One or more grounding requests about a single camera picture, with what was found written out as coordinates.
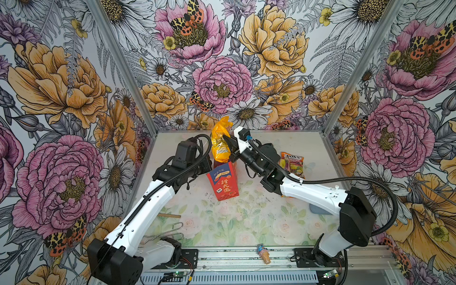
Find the yellow snack bag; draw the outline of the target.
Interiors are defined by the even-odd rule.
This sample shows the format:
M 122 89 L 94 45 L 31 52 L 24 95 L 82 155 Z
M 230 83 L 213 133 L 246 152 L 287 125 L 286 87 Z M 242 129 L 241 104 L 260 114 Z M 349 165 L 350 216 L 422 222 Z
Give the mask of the yellow snack bag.
M 229 131 L 232 126 L 233 123 L 229 121 L 229 117 L 225 116 L 215 124 L 211 131 L 211 152 L 215 161 L 219 163 L 227 163 L 229 161 L 231 151 L 224 139 L 224 135 L 230 138 Z

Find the red white paper bag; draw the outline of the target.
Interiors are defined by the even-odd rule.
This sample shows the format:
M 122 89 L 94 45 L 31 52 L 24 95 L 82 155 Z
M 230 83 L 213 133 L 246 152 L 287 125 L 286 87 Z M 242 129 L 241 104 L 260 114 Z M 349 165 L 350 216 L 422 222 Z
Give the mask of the red white paper bag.
M 238 176 L 232 162 L 218 165 L 207 177 L 218 201 L 239 196 Z

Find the colourful candy snack bag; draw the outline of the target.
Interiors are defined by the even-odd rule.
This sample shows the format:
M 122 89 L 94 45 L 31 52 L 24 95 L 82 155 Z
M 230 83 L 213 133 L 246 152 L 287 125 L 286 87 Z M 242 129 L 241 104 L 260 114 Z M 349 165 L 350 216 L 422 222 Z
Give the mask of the colourful candy snack bag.
M 304 157 L 296 156 L 286 152 L 281 152 L 281 159 L 279 161 L 279 165 L 283 169 L 289 171 L 290 173 L 293 173 L 294 175 L 300 178 L 305 178 Z

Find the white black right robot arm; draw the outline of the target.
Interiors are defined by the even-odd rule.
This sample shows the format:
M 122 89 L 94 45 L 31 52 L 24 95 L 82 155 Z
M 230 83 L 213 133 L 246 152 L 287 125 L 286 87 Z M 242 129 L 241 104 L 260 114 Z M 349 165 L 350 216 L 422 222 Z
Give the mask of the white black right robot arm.
M 363 191 L 355 187 L 340 189 L 335 183 L 341 178 L 313 181 L 290 173 L 279 165 L 280 156 L 274 146 L 259 144 L 248 129 L 238 127 L 234 136 L 224 135 L 223 140 L 231 151 L 230 160 L 241 160 L 261 177 L 260 183 L 268 192 L 302 200 L 338 217 L 339 225 L 318 238 L 308 260 L 324 266 L 352 246 L 368 245 L 376 213 Z

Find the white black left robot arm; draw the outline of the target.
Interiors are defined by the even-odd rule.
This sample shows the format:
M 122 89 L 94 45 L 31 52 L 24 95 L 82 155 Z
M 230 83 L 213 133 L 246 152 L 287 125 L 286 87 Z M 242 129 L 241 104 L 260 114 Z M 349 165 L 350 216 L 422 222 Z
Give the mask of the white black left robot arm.
M 182 245 L 165 236 L 146 237 L 162 208 L 179 189 L 211 171 L 211 144 L 206 134 L 178 144 L 174 156 L 156 169 L 142 199 L 103 240 L 94 239 L 87 248 L 90 277 L 107 285 L 134 285 L 142 273 L 154 267 L 177 266 Z

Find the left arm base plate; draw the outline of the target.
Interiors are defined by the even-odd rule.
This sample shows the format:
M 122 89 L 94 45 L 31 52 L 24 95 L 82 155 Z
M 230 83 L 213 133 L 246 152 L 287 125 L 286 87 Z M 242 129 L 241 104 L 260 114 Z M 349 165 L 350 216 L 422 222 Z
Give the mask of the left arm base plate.
M 169 262 L 153 267 L 153 270 L 196 269 L 198 254 L 198 249 L 182 249 L 179 258 L 174 256 Z

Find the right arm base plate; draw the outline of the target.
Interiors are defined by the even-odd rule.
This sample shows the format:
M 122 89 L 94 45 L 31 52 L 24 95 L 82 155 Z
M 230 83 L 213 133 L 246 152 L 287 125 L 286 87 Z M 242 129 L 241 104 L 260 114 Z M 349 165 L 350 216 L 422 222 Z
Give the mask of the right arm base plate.
M 291 262 L 295 262 L 298 268 L 317 268 L 317 267 L 337 267 L 345 266 L 344 255 L 340 252 L 335 257 L 329 257 L 319 250 L 311 248 L 295 248 L 290 257 Z

